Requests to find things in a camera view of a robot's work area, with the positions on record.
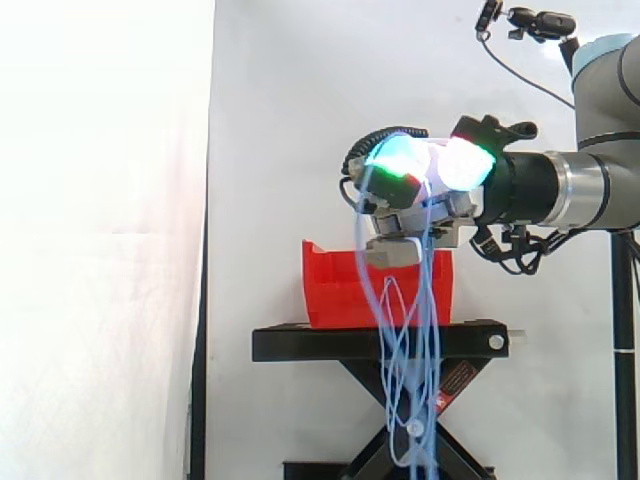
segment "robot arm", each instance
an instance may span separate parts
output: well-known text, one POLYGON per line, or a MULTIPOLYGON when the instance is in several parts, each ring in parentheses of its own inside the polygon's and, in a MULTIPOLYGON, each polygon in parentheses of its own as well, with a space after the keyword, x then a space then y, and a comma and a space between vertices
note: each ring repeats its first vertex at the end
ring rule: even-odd
MULTIPOLYGON (((579 49, 573 57, 573 86, 577 152, 505 151, 517 140, 534 138, 536 126, 527 122, 505 128, 487 116, 481 122, 463 117, 447 140, 418 138, 406 130, 420 168, 408 167, 405 158, 396 165, 400 174, 388 176, 394 155, 384 155, 386 140, 378 143, 378 151, 349 159, 343 173, 366 194, 362 211, 371 215, 377 233, 368 245, 371 263, 387 267, 419 261, 415 239, 424 231, 427 207, 436 247, 459 246, 459 227, 476 225, 472 244, 496 262, 550 253, 560 235, 566 240, 584 230, 640 225, 640 38, 604 37, 579 49), (456 185, 455 176, 465 177, 483 160, 473 149, 455 148, 461 139, 493 157, 482 181, 469 188, 456 185), (420 144, 427 148, 415 147, 420 144), (376 161, 376 155, 384 161, 376 161), (363 191, 367 167, 371 181, 363 191), (486 228, 495 224, 507 226, 504 239, 517 247, 515 255, 495 251, 486 228), (527 225, 555 227, 559 233, 545 243, 531 237, 527 225)), ((387 140, 394 135, 386 133, 387 140)))

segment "black pole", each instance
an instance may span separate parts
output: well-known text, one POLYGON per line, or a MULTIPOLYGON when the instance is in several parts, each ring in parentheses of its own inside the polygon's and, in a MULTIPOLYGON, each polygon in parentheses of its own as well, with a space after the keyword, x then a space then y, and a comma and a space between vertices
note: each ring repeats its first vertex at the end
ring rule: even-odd
POLYGON ((618 480, 638 480, 633 257, 624 236, 611 235, 616 448, 618 480))

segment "metal cylinder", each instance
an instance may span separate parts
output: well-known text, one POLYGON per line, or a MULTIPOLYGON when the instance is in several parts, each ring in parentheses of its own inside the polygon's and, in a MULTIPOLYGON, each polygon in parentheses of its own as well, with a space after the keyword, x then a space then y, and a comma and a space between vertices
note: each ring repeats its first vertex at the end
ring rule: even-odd
POLYGON ((574 58, 579 151, 606 166, 609 197, 591 228, 640 224, 640 39, 604 37, 574 58))

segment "white light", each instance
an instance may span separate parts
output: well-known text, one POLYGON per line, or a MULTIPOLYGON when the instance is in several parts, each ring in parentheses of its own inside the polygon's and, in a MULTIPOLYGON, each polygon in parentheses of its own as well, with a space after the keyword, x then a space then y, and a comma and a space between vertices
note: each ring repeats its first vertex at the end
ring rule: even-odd
POLYGON ((438 175, 451 190, 468 192, 480 186, 494 163, 495 158, 486 150, 453 137, 441 151, 438 175))

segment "red plastic bin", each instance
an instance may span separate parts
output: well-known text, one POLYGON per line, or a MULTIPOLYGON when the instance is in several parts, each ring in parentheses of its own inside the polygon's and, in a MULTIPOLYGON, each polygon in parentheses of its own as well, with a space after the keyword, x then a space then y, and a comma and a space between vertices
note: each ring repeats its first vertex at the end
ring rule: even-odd
MULTIPOLYGON (((364 296, 356 269, 355 252, 325 252, 313 242, 302 244, 304 295, 312 328, 369 328, 376 321, 364 296)), ((407 308, 413 302, 419 283, 420 266, 379 270, 368 267, 376 296, 379 298, 384 279, 393 275, 400 287, 407 308)), ((391 310, 395 325, 404 321, 400 300, 392 289, 391 310)), ((433 293, 436 300, 438 324, 451 322, 453 300, 453 256, 438 251, 433 260, 433 293)), ((417 315, 412 323, 417 322, 417 315)))

